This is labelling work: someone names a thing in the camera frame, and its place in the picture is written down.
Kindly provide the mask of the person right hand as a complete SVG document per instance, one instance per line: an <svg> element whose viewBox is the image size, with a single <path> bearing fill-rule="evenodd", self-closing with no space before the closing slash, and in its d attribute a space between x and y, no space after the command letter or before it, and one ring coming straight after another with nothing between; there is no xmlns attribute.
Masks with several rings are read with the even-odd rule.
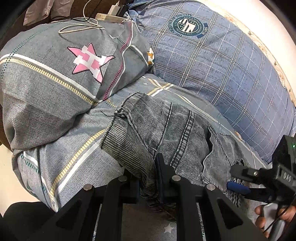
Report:
<svg viewBox="0 0 296 241"><path fill-rule="evenodd" d="M256 207L255 213L259 215L255 225L261 228L268 240L280 240L295 216L295 206L281 208L276 203L270 203Z"/></svg>

